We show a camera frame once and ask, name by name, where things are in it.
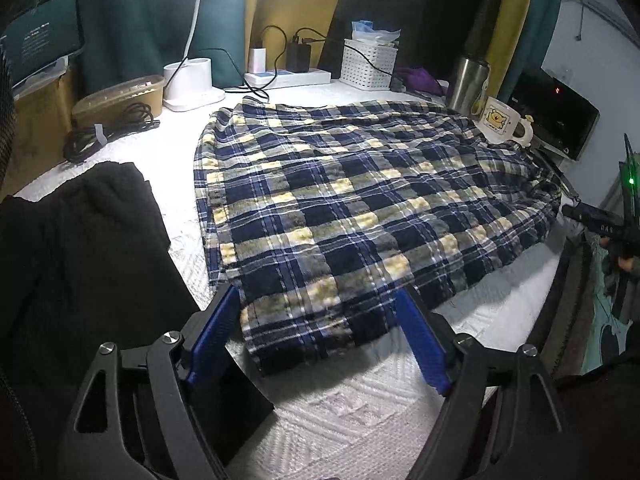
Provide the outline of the blue yellow plaid pants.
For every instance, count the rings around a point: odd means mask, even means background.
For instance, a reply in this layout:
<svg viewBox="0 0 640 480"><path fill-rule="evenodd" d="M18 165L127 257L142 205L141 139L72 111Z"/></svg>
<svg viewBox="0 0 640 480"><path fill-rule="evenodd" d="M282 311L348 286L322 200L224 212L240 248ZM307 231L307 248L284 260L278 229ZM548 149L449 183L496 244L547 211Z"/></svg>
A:
<svg viewBox="0 0 640 480"><path fill-rule="evenodd" d="M405 286L439 307L541 243L561 203L524 148L422 101L248 98L210 118L193 177L210 284L238 289L265 375L388 333Z"/></svg>

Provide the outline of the black electronic device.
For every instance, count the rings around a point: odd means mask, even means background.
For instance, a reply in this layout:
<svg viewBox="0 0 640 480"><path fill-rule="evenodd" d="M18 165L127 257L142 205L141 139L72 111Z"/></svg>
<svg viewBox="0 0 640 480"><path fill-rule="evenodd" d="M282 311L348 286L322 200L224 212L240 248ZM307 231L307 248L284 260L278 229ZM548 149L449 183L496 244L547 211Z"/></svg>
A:
<svg viewBox="0 0 640 480"><path fill-rule="evenodd" d="M524 70L508 104L533 117L534 136L578 160L600 112L586 98L541 68Z"/></svg>

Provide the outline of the white cartoon bear mug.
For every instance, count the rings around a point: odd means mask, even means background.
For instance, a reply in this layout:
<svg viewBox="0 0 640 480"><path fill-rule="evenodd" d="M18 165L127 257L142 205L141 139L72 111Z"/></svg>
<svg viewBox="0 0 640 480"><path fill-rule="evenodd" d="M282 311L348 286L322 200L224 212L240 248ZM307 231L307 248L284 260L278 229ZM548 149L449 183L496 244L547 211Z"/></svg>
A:
<svg viewBox="0 0 640 480"><path fill-rule="evenodd" d="M493 144L514 141L523 148L528 148L534 138L532 121L492 96L486 100L484 110L475 125L487 141Z"/></svg>

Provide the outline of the black folded garment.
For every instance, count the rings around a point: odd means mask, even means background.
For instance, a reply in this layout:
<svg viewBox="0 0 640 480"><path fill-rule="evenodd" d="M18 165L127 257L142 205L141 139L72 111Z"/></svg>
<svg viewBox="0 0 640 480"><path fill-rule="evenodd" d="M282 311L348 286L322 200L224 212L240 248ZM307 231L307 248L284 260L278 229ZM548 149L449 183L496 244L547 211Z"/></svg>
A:
<svg viewBox="0 0 640 480"><path fill-rule="evenodd" d="M223 479L271 413L231 354L180 377L195 303L151 185L101 162L38 202L1 205L1 474Z"/></svg>

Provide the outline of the stainless steel tumbler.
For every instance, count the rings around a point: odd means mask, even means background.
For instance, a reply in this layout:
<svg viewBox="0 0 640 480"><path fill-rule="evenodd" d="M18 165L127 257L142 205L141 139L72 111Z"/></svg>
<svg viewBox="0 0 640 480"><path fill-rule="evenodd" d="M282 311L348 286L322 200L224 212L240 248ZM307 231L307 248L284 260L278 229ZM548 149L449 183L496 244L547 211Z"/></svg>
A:
<svg viewBox="0 0 640 480"><path fill-rule="evenodd" d="M482 58L461 55L452 72L445 104L458 114L471 117L484 99L490 65Z"/></svg>

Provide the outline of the purple cloth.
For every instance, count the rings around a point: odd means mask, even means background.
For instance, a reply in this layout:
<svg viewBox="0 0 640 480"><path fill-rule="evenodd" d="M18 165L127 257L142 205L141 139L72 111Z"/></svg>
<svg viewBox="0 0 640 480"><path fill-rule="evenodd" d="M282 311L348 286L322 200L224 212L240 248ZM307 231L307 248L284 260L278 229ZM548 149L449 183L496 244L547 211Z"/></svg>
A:
<svg viewBox="0 0 640 480"><path fill-rule="evenodd" d="M395 75L408 90L426 92L433 96L442 96L444 94L439 81L423 67L397 67Z"/></svg>

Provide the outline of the brown lidded food container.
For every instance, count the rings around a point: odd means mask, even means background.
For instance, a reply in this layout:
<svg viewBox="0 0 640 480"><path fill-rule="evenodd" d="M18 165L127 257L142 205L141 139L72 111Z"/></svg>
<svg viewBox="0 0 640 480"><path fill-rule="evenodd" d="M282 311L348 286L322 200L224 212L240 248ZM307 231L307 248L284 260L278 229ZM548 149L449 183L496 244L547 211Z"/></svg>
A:
<svg viewBox="0 0 640 480"><path fill-rule="evenodd" d="M78 128L96 122L111 125L131 104L142 103L154 117L162 114L165 79L163 76L143 76L121 82L85 96L72 108L72 125Z"/></svg>

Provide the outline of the white desk lamp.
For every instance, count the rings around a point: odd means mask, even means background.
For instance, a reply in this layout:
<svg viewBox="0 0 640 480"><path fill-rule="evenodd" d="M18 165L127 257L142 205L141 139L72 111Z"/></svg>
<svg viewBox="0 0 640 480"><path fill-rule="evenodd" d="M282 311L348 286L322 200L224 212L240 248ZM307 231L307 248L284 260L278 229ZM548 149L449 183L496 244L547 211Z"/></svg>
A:
<svg viewBox="0 0 640 480"><path fill-rule="evenodd" d="M229 94L254 93L245 80L245 0L172 0L186 9L179 54L164 66L164 105L190 112Z"/></svg>

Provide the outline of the white perforated plastic basket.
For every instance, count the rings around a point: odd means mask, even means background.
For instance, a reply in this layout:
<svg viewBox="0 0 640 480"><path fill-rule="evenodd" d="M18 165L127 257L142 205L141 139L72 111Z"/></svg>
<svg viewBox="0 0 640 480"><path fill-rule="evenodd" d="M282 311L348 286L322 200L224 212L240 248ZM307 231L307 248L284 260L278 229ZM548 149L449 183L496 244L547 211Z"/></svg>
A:
<svg viewBox="0 0 640 480"><path fill-rule="evenodd" d="M388 90L398 49L345 39L340 81L359 90Z"/></svg>

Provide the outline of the white power strip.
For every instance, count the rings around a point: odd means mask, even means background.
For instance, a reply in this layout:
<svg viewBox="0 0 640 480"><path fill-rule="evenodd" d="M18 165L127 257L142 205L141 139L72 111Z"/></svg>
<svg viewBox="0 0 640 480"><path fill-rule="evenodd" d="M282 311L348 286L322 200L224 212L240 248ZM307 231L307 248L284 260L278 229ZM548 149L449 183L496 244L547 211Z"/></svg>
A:
<svg viewBox="0 0 640 480"><path fill-rule="evenodd" d="M326 70L312 68L306 73L292 73L288 70L270 70L258 74L245 73L244 78L255 89L271 90L329 84L332 74Z"/></svg>

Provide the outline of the cardboard box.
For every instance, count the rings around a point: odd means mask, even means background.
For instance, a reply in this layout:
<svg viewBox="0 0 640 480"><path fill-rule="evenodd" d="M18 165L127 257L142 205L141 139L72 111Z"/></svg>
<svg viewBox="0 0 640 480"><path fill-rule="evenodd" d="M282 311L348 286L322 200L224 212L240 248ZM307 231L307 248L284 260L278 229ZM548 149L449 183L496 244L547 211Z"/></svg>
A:
<svg viewBox="0 0 640 480"><path fill-rule="evenodd" d="M21 191L62 162L63 143L72 128L72 108L77 102L76 79L76 70L70 68L17 100L16 133L1 198Z"/></svg>

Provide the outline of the white USB charger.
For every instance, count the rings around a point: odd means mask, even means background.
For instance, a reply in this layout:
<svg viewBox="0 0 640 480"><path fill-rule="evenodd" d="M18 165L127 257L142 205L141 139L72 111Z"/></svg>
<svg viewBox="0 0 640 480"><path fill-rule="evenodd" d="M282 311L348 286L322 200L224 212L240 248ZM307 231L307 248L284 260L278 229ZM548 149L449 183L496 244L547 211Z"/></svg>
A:
<svg viewBox="0 0 640 480"><path fill-rule="evenodd" d="M266 49L250 48L247 59L247 73L262 74L266 70Z"/></svg>

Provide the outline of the blue plastic bag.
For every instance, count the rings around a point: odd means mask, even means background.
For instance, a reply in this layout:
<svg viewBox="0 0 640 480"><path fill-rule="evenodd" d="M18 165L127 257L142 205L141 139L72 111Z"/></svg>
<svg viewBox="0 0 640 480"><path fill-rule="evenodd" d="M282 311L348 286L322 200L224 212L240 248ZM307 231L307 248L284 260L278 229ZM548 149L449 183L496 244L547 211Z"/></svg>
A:
<svg viewBox="0 0 640 480"><path fill-rule="evenodd" d="M400 29L390 32L389 30L375 29L371 21L352 21L352 40L386 46L386 44L393 44L397 41L400 35Z"/></svg>

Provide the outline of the black power adapter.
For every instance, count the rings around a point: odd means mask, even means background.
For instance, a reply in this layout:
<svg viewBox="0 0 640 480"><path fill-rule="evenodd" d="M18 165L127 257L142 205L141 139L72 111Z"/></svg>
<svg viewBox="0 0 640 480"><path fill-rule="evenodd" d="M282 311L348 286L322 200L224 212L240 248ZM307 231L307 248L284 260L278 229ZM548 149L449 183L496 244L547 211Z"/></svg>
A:
<svg viewBox="0 0 640 480"><path fill-rule="evenodd" d="M286 46L285 69L294 74L307 73L310 69L311 45L305 39L294 36Z"/></svg>

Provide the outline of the teal curtain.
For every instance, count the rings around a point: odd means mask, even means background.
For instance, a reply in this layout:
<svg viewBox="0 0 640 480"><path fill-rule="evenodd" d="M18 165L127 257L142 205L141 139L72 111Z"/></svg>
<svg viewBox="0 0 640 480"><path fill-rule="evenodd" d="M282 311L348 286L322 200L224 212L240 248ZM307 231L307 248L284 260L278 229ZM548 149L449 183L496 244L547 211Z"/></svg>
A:
<svg viewBox="0 0 640 480"><path fill-rule="evenodd" d="M172 0L79 0L85 47L79 73L93 93L159 75L179 54L186 9Z"/></svg>

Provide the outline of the dark tablet screen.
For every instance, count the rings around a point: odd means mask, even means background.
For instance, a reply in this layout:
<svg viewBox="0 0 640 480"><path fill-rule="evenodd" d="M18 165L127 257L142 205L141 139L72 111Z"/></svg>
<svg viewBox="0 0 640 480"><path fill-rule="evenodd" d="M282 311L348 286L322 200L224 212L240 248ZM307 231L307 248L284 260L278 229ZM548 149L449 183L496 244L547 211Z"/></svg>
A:
<svg viewBox="0 0 640 480"><path fill-rule="evenodd" d="M13 87L85 44L78 0L47 0L6 26L1 45Z"/></svg>

